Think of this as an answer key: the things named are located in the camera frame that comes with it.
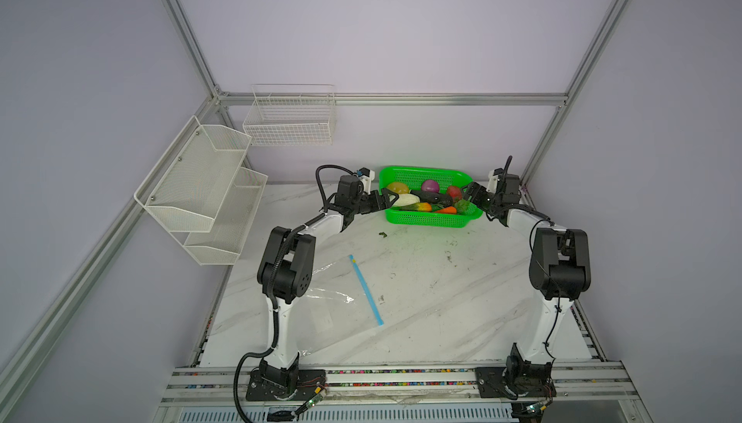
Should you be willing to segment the green plastic basket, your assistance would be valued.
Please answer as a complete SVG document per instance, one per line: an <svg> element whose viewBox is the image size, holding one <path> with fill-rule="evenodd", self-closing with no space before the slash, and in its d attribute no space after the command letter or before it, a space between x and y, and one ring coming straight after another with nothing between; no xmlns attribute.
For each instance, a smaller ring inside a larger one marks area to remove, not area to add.
<svg viewBox="0 0 742 423"><path fill-rule="evenodd" d="M379 177L379 188L382 189L394 181L401 181L412 190L419 190L425 179L438 181L442 191L446 191L450 185L464 188L473 181L470 175L455 170L391 166L382 169ZM386 211L388 222L398 225L464 228L478 218L481 218L481 215L475 211L471 215L441 214L432 211L401 211L397 208Z"/></svg>

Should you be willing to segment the purple toy onion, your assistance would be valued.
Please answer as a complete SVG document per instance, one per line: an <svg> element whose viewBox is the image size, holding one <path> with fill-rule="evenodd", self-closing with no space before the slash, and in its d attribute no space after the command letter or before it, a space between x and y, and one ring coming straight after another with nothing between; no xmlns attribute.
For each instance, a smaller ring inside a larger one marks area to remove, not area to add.
<svg viewBox="0 0 742 423"><path fill-rule="evenodd" d="M434 179L425 179L423 183L421 183L420 190L427 193L439 193L440 192L440 183L438 181L435 181Z"/></svg>

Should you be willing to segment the clear zip bag blue zipper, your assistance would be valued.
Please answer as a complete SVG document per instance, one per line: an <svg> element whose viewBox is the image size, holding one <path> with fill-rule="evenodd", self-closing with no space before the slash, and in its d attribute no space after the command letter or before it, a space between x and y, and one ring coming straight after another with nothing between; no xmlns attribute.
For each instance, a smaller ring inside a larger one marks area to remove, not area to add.
<svg viewBox="0 0 742 423"><path fill-rule="evenodd" d="M315 268L309 288L294 301L291 313L300 356L315 355L384 324L352 255Z"/></svg>

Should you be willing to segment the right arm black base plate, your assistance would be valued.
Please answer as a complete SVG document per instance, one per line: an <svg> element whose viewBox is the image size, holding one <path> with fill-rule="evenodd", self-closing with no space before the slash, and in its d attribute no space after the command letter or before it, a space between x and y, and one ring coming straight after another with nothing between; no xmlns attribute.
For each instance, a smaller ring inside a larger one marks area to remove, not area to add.
<svg viewBox="0 0 742 423"><path fill-rule="evenodd" d="M506 367L475 368L475 381L481 398L552 399L556 388L550 363L527 366L520 371Z"/></svg>

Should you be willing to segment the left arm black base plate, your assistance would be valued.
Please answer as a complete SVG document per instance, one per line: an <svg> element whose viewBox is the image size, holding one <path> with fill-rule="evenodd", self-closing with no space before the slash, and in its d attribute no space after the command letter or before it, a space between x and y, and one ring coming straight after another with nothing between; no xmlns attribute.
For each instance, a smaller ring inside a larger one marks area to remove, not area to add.
<svg viewBox="0 0 742 423"><path fill-rule="evenodd" d="M326 384L327 372L321 369L299 369L277 374L256 369L250 373L247 391L242 396L249 403L299 403L314 397L317 389Z"/></svg>

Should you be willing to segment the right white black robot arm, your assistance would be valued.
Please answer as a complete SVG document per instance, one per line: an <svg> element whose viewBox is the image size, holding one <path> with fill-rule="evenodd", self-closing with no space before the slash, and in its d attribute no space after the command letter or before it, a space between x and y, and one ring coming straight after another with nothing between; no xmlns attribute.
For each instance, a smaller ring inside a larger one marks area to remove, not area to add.
<svg viewBox="0 0 742 423"><path fill-rule="evenodd" d="M583 230L560 226L523 198L520 178L496 169L486 186L470 183L464 199L488 220L518 232L528 244L528 277L534 305L525 332L506 359L502 383L520 396L551 383L556 362L554 341L567 311L591 286L589 237Z"/></svg>

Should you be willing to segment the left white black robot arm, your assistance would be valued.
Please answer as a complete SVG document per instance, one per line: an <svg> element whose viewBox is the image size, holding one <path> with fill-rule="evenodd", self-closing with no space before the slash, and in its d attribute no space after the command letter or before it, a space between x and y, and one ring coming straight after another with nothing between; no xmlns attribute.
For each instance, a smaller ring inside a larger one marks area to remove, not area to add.
<svg viewBox="0 0 742 423"><path fill-rule="evenodd" d="M295 300L310 286L317 247L347 230L357 215L389 210L400 199L394 191L372 190L374 177L367 168L319 166L315 181L322 201L320 213L295 229L276 227L270 233L257 272L272 316L270 343L256 356L260 379L283 393L299 387L301 353L291 333L291 313Z"/></svg>

